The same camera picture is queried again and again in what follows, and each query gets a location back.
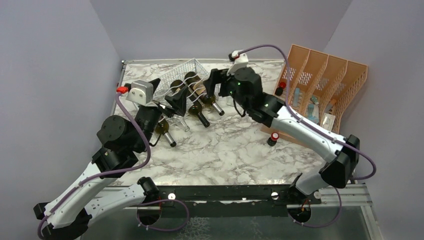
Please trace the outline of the silver-neck green wine bottle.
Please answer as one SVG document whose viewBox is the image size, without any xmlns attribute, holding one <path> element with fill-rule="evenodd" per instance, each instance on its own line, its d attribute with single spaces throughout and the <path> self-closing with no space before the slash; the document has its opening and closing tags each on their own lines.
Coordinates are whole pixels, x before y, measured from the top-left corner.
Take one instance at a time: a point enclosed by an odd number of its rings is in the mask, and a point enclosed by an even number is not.
<svg viewBox="0 0 424 240">
<path fill-rule="evenodd" d="M 214 108 L 220 116 L 225 114 L 225 111 L 217 103 L 215 95 L 208 95 L 203 80 L 197 73 L 193 71 L 186 73 L 184 75 L 184 83 L 190 88 L 195 98 L 200 100 L 204 105 Z"/>
</svg>

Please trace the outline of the clear textured glass bottle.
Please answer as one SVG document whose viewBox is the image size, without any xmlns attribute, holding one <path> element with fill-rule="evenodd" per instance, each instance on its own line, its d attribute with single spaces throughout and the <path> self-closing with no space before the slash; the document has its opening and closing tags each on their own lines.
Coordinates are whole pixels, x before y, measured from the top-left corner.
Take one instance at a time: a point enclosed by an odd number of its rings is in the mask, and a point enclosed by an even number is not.
<svg viewBox="0 0 424 240">
<path fill-rule="evenodd" d="M 188 124 L 185 121 L 184 116 L 175 115 L 171 118 L 171 125 L 172 126 L 178 126 L 184 130 L 184 132 L 188 132 L 191 130 L 191 128 L 188 126 Z"/>
</svg>

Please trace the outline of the dark-neck green wine bottle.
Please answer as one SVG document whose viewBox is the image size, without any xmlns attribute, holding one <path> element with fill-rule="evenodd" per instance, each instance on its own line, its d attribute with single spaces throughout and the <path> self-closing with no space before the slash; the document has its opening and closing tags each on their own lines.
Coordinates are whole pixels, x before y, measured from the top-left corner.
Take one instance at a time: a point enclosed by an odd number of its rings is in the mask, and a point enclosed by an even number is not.
<svg viewBox="0 0 424 240">
<path fill-rule="evenodd" d="M 176 79 L 174 80 L 171 84 L 171 91 L 174 92 L 174 90 L 172 90 L 172 88 L 178 88 L 178 87 L 188 87 L 188 93 L 187 95 L 189 95 L 189 99 L 191 101 L 191 106 L 188 109 L 188 113 L 196 116 L 200 122 L 203 124 L 203 126 L 205 128 L 208 128 L 210 126 L 210 122 L 206 119 L 206 117 L 203 115 L 203 107 L 202 104 L 199 102 L 199 95 L 197 93 L 194 92 L 194 90 L 191 89 L 191 87 L 189 86 L 189 83 L 183 82 L 180 79 Z"/>
</svg>

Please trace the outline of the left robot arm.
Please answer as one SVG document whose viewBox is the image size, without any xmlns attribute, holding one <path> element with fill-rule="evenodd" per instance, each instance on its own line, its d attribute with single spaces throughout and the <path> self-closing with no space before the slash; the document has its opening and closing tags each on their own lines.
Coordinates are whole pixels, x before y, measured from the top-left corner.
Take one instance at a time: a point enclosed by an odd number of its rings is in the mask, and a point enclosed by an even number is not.
<svg viewBox="0 0 424 240">
<path fill-rule="evenodd" d="M 167 105 L 153 99 L 160 79 L 137 80 L 116 89 L 115 102 L 123 116 L 104 120 L 97 138 L 101 148 L 83 173 L 55 200 L 34 206 L 42 240 L 75 240 L 97 220 L 126 207 L 160 205 L 164 199 L 150 177 L 105 197 L 97 195 L 125 173 L 146 166 L 152 156 L 151 137 L 162 115 L 183 115 L 188 87 L 166 95 Z"/>
</svg>

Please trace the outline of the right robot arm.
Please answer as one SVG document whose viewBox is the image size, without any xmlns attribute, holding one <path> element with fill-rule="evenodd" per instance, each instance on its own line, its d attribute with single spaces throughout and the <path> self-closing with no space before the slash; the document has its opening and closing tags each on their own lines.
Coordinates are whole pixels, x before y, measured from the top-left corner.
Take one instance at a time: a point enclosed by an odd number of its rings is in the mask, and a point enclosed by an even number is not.
<svg viewBox="0 0 424 240">
<path fill-rule="evenodd" d="M 346 187 L 359 161 L 358 153 L 353 150 L 360 143 L 356 136 L 329 132 L 294 111 L 282 99 L 265 93 L 261 77 L 250 67 L 242 67 L 230 75 L 226 69 L 212 69 L 203 85 L 208 95 L 219 85 L 218 95 L 233 98 L 252 120 L 289 134 L 325 161 L 321 167 L 295 178 L 288 190 L 292 202 L 300 204 L 328 186 Z"/>
</svg>

